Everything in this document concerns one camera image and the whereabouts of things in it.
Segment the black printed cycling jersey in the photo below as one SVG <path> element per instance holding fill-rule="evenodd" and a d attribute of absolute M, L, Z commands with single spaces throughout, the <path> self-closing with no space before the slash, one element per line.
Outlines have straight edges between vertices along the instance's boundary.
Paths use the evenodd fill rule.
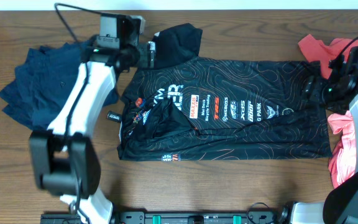
<path fill-rule="evenodd" d="M 158 32 L 154 68 L 122 94 L 118 156 L 127 161 L 329 157 L 326 112 L 303 90 L 319 63 L 199 56 L 202 30 Z"/>

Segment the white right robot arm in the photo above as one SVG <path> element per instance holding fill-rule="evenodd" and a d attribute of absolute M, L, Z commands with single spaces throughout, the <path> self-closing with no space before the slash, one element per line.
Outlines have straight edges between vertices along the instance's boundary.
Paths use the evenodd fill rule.
<path fill-rule="evenodd" d="M 324 202 L 284 206 L 275 223 L 358 223 L 358 62 L 348 61 L 332 68 L 332 84 L 324 90 L 324 100 L 337 103 L 345 99 L 349 106 L 356 134 L 355 174 L 334 189 Z"/>

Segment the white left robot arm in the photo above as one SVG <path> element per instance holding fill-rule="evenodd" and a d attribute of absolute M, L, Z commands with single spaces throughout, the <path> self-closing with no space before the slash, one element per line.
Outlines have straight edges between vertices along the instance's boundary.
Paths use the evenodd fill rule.
<path fill-rule="evenodd" d="M 42 223 L 114 223 L 113 204 L 99 187 L 101 166 L 91 138 L 117 76 L 131 67 L 152 68 L 155 52 L 152 41 L 121 44 L 97 35 L 80 47 L 77 80 L 65 105 L 47 130 L 29 138 L 36 186 L 69 207 L 68 215 L 50 215 Z"/>

